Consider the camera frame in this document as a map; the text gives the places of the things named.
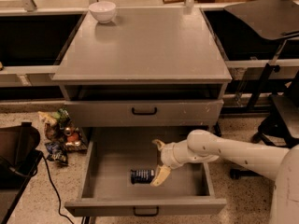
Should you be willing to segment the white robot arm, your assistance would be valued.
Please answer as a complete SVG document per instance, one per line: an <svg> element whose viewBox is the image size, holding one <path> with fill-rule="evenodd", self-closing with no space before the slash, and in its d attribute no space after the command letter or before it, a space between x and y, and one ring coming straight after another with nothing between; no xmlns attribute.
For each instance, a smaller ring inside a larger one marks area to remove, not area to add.
<svg viewBox="0 0 299 224"><path fill-rule="evenodd" d="M275 182L269 224L299 224L299 146L271 147L224 139L205 130L194 130L180 142L153 143L161 152L153 187L158 187L170 172L186 163L223 158Z"/></svg>

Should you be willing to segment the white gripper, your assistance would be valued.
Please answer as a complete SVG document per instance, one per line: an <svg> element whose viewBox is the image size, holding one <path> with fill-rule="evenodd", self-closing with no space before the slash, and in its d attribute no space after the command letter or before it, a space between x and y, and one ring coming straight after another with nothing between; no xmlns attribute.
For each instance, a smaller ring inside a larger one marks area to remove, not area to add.
<svg viewBox="0 0 299 224"><path fill-rule="evenodd" d="M155 177L150 184L159 187L169 177L171 169L177 169L189 161L189 150L186 141L166 144L162 140L154 139L152 143L161 151L163 165L157 166Z"/></svg>

